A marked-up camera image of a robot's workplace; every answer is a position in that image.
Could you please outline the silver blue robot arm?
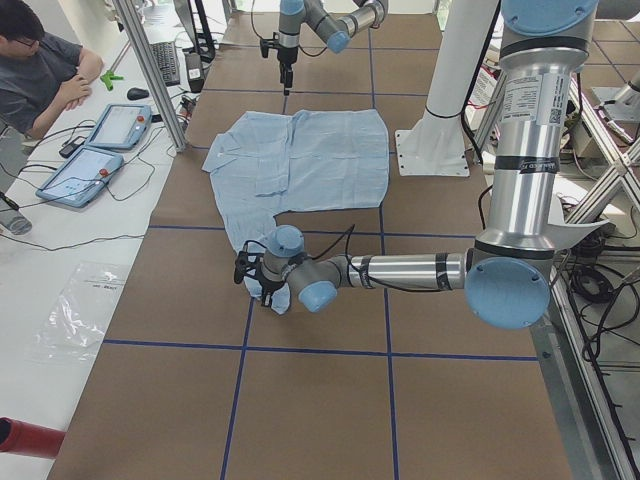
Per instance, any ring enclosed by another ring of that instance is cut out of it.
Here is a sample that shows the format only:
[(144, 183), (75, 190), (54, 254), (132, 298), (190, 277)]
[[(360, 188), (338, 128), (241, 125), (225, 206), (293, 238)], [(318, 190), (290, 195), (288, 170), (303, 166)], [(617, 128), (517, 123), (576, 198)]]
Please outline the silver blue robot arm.
[(505, 1), (500, 50), (504, 95), (488, 220), (460, 254), (311, 258), (301, 232), (272, 230), (256, 251), (243, 248), (234, 280), (252, 280), (264, 305), (275, 293), (295, 296), (309, 311), (329, 305), (342, 287), (386, 287), (434, 293), (461, 289), (473, 313), (504, 329), (526, 328), (545, 313), (556, 252), (592, 226), (554, 224), (553, 184), (572, 74), (588, 56), (593, 1)]
[(282, 0), (280, 2), (278, 30), (271, 38), (260, 38), (263, 58), (271, 50), (277, 52), (280, 83), (283, 94), (288, 96), (293, 86), (293, 65), (300, 48), (300, 31), (303, 24), (323, 41), (333, 53), (342, 52), (359, 32), (378, 28), (388, 13), (387, 1), (355, 1), (357, 9), (340, 18), (334, 18), (321, 1)]

